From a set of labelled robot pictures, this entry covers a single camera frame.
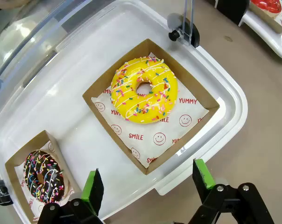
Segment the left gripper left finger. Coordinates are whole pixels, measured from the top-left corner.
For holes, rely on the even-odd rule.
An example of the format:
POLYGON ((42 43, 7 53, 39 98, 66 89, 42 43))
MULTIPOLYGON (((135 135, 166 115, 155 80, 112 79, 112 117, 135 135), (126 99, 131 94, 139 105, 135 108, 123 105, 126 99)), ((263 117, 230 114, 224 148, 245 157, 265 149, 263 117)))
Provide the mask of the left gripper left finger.
POLYGON ((39 224, 102 224, 99 210, 104 194, 104 185, 96 169, 91 171, 82 192, 71 194, 67 203, 60 206, 49 203, 43 207, 39 224))

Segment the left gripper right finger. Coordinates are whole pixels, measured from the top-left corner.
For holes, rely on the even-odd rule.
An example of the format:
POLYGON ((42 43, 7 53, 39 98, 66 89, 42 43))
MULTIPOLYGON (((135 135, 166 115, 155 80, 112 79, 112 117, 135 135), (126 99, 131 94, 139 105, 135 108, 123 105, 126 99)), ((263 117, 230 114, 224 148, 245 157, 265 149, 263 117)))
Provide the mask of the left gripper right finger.
POLYGON ((239 224, 274 223, 254 184, 216 184, 203 159, 193 160, 192 179, 202 204, 190 224, 215 224, 222 213, 230 213, 239 224))

